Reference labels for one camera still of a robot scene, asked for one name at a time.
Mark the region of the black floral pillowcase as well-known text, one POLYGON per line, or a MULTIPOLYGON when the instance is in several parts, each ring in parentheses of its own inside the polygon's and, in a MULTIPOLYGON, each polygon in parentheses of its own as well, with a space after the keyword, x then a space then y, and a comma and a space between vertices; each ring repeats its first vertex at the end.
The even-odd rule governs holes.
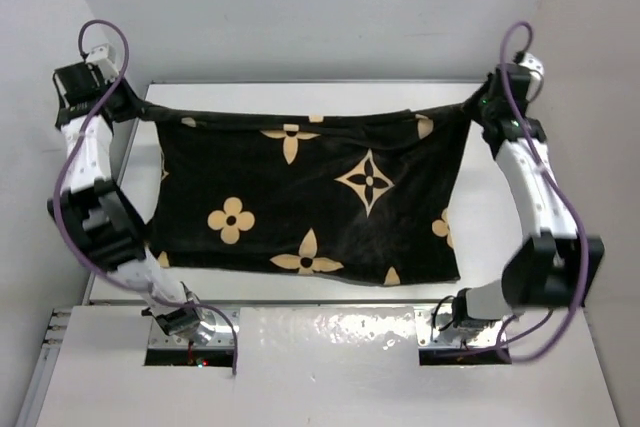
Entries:
POLYGON ((398 286, 459 278, 447 211, 458 105, 325 117, 145 103, 161 180, 148 244, 164 267, 398 286))

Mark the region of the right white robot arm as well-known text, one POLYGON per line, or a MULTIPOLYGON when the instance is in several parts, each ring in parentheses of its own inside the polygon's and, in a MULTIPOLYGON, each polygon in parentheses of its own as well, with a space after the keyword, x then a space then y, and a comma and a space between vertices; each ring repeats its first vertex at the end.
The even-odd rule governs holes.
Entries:
POLYGON ((452 302, 456 330, 481 331, 530 308, 574 312, 604 257, 601 238, 580 233, 557 192, 546 134, 526 115, 531 80, 524 66, 498 66, 464 104, 507 180, 523 243, 496 281, 458 292, 452 302))

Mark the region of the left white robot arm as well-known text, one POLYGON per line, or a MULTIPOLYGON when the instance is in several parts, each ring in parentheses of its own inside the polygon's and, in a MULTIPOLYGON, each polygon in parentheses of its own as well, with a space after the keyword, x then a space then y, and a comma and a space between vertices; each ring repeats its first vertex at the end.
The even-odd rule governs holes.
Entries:
POLYGON ((55 70, 56 127, 67 159, 48 211, 70 250, 103 281, 137 293, 167 336, 194 342, 205 314, 144 241, 145 224, 112 176, 114 126, 138 117, 141 100, 111 63, 82 61, 55 70))

